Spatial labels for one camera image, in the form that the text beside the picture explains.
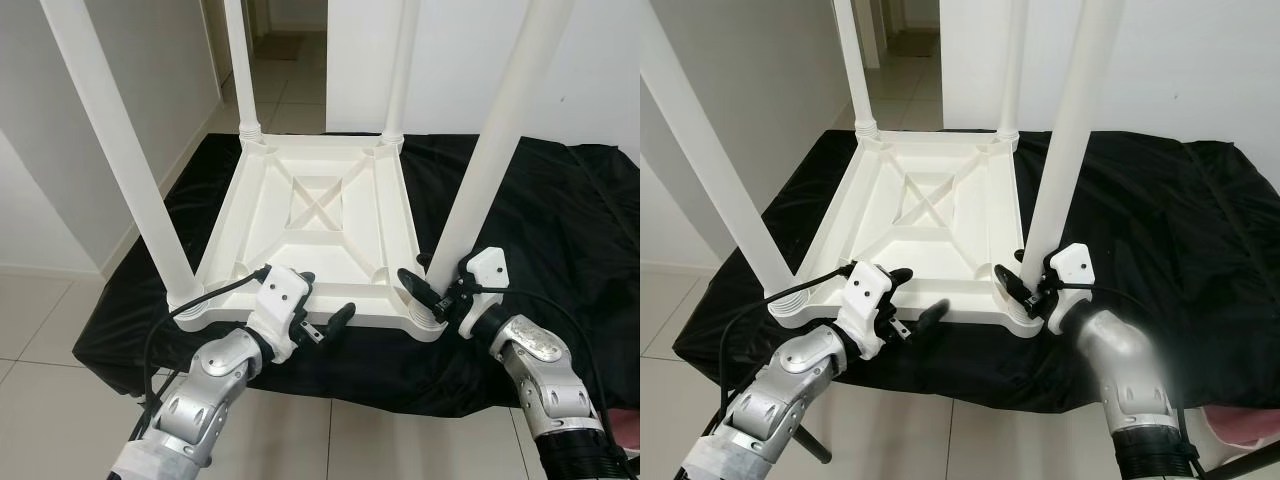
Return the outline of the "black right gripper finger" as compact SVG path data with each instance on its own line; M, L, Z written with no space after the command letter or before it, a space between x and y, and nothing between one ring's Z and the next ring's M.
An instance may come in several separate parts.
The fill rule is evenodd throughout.
M397 270L397 279L407 293L431 314L442 314L442 297L417 274L406 268Z
M1033 292L1025 285L1023 279L1001 264L995 265L995 279L1015 302L1027 303L1033 298Z

